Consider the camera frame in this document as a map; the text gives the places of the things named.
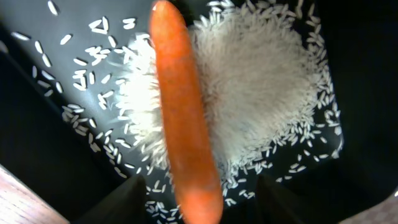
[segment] wooden surface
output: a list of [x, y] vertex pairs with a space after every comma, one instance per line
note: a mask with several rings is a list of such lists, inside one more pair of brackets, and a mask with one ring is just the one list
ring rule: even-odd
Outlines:
[[0, 165], [0, 223], [69, 223]]

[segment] orange carrot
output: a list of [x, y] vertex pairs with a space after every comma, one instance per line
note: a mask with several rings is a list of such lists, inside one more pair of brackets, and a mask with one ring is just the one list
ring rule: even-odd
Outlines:
[[211, 153], [195, 58], [184, 19], [168, 1], [150, 18], [175, 197], [187, 223], [219, 223], [220, 179]]

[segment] rice grain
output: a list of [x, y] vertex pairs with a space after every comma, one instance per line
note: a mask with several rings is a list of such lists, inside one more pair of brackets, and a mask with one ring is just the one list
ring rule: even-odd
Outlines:
[[40, 44], [40, 42], [39, 42], [38, 40], [35, 41], [35, 48], [36, 48], [36, 51], [37, 51], [38, 53], [40, 53], [40, 54], [43, 53], [42, 45]]
[[12, 32], [11, 35], [19, 40], [28, 41], [30, 37], [19, 32]]
[[47, 5], [49, 6], [50, 12], [53, 15], [57, 16], [58, 15], [58, 11], [57, 11], [57, 7], [55, 6], [54, 2], [48, 1]]
[[60, 45], [65, 45], [72, 38], [71, 34], [65, 35], [60, 42]]

